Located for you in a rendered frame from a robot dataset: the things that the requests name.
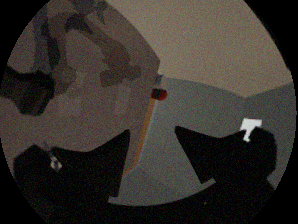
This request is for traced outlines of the beige square block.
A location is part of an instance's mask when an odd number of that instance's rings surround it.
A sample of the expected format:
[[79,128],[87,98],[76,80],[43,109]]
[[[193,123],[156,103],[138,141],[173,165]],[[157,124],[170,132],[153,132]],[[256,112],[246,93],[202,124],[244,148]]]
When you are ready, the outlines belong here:
[[[53,156],[53,152],[48,152],[48,156],[52,159],[51,168],[55,168],[55,163],[57,161],[56,157]],[[63,167],[63,165],[60,165],[60,161],[57,161],[57,163],[59,163],[59,167]]]

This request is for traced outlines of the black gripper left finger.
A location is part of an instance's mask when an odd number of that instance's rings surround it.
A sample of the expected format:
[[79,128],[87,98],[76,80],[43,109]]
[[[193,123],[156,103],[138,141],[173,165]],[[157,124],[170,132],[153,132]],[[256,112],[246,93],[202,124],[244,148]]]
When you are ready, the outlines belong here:
[[59,147],[53,148],[52,152],[60,165],[89,177],[100,189],[108,192],[109,196],[118,197],[129,141],[130,129],[125,129],[121,135],[90,152],[74,152],[71,149],[65,151]]

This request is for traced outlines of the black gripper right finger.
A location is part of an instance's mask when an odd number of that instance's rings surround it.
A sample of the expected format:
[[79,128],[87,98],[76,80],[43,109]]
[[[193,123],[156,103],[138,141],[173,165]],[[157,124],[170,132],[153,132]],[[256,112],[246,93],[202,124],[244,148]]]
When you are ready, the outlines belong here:
[[174,127],[174,133],[180,141],[180,145],[186,157],[188,157],[200,183],[212,180],[213,173],[217,171],[218,167],[221,167],[223,160],[229,155],[231,148],[234,147],[238,141],[242,141],[245,137],[247,129],[245,131],[238,131],[231,133],[230,136],[217,137],[206,136],[204,133],[198,133],[196,131],[190,131],[188,128],[182,128],[180,125]]

